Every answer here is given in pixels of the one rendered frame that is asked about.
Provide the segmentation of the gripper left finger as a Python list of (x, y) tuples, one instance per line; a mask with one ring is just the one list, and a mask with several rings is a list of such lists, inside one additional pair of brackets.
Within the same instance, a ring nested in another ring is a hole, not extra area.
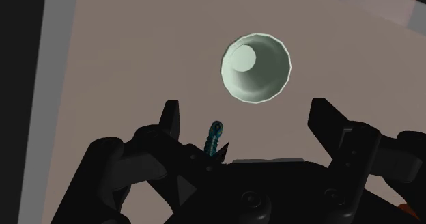
[(129, 142), (103, 137), (89, 144), (51, 224), (130, 224), (122, 206), (133, 184), (148, 184), (173, 212), (196, 191), (177, 173), (184, 160), (223, 162), (227, 147), (209, 156), (181, 144), (179, 102), (165, 103), (157, 125), (139, 128)]

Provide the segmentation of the pale green cup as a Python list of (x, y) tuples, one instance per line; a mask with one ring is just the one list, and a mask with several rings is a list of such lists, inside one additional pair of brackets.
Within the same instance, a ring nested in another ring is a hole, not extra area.
[(233, 41), (221, 59), (225, 89), (237, 100), (260, 104), (278, 96), (289, 81), (292, 62), (278, 38), (250, 33)]

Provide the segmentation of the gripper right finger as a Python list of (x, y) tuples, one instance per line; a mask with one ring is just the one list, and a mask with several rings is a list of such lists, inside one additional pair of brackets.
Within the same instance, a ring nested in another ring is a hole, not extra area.
[[(307, 224), (426, 224), (426, 156), (418, 151), (426, 134), (403, 131), (387, 137), (349, 120), (325, 98), (312, 99), (307, 125), (332, 159), (320, 176), (323, 191)], [(366, 190), (369, 176), (386, 180), (405, 205), (399, 208)]]

